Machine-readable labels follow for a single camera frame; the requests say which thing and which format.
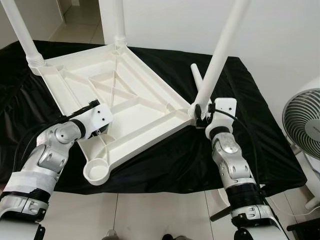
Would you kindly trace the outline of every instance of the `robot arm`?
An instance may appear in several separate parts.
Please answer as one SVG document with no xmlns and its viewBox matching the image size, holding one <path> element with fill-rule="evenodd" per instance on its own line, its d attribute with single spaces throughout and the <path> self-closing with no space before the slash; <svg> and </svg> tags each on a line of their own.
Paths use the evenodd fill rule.
<svg viewBox="0 0 320 240">
<path fill-rule="evenodd" d="M 44 219 L 69 149 L 75 141 L 99 134 L 112 120 L 108 106 L 99 104 L 65 123 L 50 126 L 37 137 L 36 148 L 22 170 L 12 173 L 0 196 L 1 235 L 7 232 L 7 239 L 18 240 L 21 231 L 13 229 L 19 226 L 25 230 L 21 239 L 42 239 L 45 229 L 32 223 Z"/>
<path fill-rule="evenodd" d="M 234 98 L 217 98 L 215 108 L 235 115 Z M 288 239 L 271 208 L 265 204 L 240 146 L 232 134 L 233 119 L 214 112 L 205 134 L 212 143 L 212 158 L 219 168 L 231 207 L 235 240 Z"/>
</svg>

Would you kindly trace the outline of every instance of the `floor tile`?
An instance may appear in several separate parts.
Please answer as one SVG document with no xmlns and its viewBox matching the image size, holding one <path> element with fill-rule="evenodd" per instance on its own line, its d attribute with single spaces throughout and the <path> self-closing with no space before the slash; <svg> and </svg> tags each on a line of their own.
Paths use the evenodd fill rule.
<svg viewBox="0 0 320 240">
<path fill-rule="evenodd" d="M 297 215 L 295 216 L 295 219 L 298 223 L 320 218 L 320 208 L 316 209 L 311 214 L 301 215 L 307 214 L 312 210 L 308 210 L 305 207 L 305 204 L 313 198 L 312 193 L 306 186 L 287 190 L 285 191 L 285 195 L 291 206 L 293 214 Z"/>
<path fill-rule="evenodd" d="M 221 199 L 217 189 L 205 191 L 209 215 L 212 216 L 225 209 L 227 205 Z M 231 215 L 211 222 L 211 228 L 214 240 L 232 240 L 234 239 L 237 228 L 231 223 Z"/>
<path fill-rule="evenodd" d="M 67 24 L 59 33 L 56 42 L 90 43 L 97 26 L 82 24 Z"/>
<path fill-rule="evenodd" d="M 91 39 L 91 44 L 105 44 L 104 33 L 102 30 L 102 24 L 99 23 L 98 27 L 95 30 L 95 33 Z"/>
<path fill-rule="evenodd" d="M 98 0 L 81 0 L 80 6 L 71 6 L 64 14 L 66 24 L 97 26 L 101 20 Z"/>
<path fill-rule="evenodd" d="M 79 195 L 54 192 L 41 224 L 44 240 L 101 240 L 114 227 L 116 193 Z"/>
<path fill-rule="evenodd" d="M 224 200 L 220 197 L 217 189 L 205 192 L 210 216 L 218 213 L 219 211 L 221 211 L 227 207 L 226 203 L 228 203 L 227 202 L 228 198 L 227 198 L 226 192 L 223 188 L 220 189 L 220 192 L 221 192 L 221 195 Z M 275 201 L 275 203 L 277 204 L 277 206 L 281 210 L 283 210 L 286 213 L 292 214 L 289 203 L 283 193 L 280 193 L 280 194 L 273 196 L 272 199 Z M 274 204 L 271 201 L 268 201 L 268 202 L 271 205 L 272 209 L 274 210 L 275 214 L 280 219 L 280 222 L 281 222 L 282 227 L 284 229 L 288 225 L 296 223 L 296 220 L 294 217 L 279 213 L 279 211 L 275 208 Z M 230 215 L 227 215 L 217 221 L 212 222 L 211 226 L 212 226 L 214 240 L 234 239 L 234 234 L 235 234 L 237 228 L 231 223 L 231 216 Z M 286 231 L 286 233 L 287 233 L 290 240 L 295 239 L 292 232 Z"/>
<path fill-rule="evenodd" d="M 119 194 L 114 229 L 121 240 L 213 239 L 204 192 Z"/>
<path fill-rule="evenodd" d="M 287 226 L 296 224 L 296 219 L 294 216 L 291 216 L 293 214 L 290 205 L 288 203 L 288 200 L 283 192 L 278 193 L 276 195 L 273 195 L 272 200 L 277 205 L 277 208 L 273 201 L 270 199 L 270 197 L 267 197 L 266 200 L 270 204 L 271 208 L 273 209 L 275 215 L 280 220 L 281 226 L 285 230 L 285 233 L 289 237 L 290 240 L 295 240 L 294 234 L 292 231 L 287 231 Z"/>
</svg>

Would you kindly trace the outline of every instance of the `black cloth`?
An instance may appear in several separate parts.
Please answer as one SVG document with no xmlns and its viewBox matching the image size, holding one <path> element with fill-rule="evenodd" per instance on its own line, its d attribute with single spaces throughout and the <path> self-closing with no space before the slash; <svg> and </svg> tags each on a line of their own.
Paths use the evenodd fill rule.
<svg viewBox="0 0 320 240">
<path fill-rule="evenodd" d="M 99 46 L 47 41 L 35 41 L 35 44 L 45 59 Z M 204 76 L 210 55 L 138 47 L 130 49 L 185 100 L 194 101 L 197 88 L 190 65 L 196 63 Z M 33 75 L 28 68 L 19 42 L 0 50 L 0 66 L 0 184 L 4 184 L 11 175 L 15 149 L 21 137 L 28 129 L 51 122 L 61 113 L 42 78 Z M 254 137 L 259 179 L 265 184 L 265 193 L 271 196 L 304 185 L 306 177 L 295 155 L 251 74 L 238 57 L 227 59 L 212 94 L 213 100 L 217 97 L 237 99 L 236 116 Z M 243 157 L 254 170 L 253 147 L 248 134 L 237 122 L 233 129 Z M 23 141 L 23 147 L 30 137 Z M 222 187 L 222 182 L 211 154 L 211 144 L 204 131 L 187 126 L 114 169 L 105 184 L 93 186 L 83 177 L 86 160 L 75 144 L 55 190 L 94 194 L 191 193 L 217 189 Z"/>
</svg>

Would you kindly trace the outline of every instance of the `white fan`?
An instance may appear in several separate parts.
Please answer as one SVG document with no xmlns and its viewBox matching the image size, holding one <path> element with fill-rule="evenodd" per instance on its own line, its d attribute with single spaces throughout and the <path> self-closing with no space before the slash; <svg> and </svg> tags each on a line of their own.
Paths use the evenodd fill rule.
<svg viewBox="0 0 320 240">
<path fill-rule="evenodd" d="M 314 198 L 305 207 L 320 203 L 320 77 L 305 85 L 284 107 L 284 129 L 291 141 L 305 153 L 301 167 Z"/>
</svg>

